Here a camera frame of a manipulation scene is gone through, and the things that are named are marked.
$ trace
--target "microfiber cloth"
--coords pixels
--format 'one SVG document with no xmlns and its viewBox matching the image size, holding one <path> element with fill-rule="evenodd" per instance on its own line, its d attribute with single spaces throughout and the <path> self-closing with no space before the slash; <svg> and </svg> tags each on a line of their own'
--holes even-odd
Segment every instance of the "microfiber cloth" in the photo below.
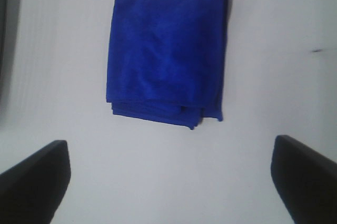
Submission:
<svg viewBox="0 0 337 224">
<path fill-rule="evenodd" d="M 227 0 L 115 0 L 113 114 L 187 126 L 222 116 Z"/>
</svg>

